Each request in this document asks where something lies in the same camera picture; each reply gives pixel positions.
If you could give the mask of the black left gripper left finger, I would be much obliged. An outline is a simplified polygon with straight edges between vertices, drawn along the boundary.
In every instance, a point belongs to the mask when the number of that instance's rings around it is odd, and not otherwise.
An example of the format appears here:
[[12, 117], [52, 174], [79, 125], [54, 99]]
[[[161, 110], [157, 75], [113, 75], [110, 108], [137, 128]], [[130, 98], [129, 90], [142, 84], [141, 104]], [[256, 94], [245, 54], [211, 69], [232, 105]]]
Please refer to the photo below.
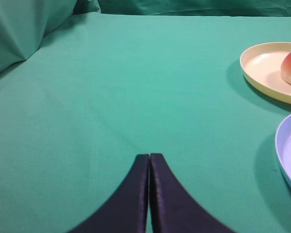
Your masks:
[[144, 233], [148, 212], [149, 155], [138, 154], [114, 193], [71, 233]]

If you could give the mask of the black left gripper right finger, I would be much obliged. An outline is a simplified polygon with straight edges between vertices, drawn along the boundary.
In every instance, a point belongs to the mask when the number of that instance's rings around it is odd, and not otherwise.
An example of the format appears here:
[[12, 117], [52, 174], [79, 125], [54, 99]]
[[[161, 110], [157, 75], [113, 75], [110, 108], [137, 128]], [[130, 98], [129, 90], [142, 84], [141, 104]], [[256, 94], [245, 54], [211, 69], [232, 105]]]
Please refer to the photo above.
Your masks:
[[232, 233], [185, 190], [164, 156], [150, 155], [149, 206], [154, 233]]

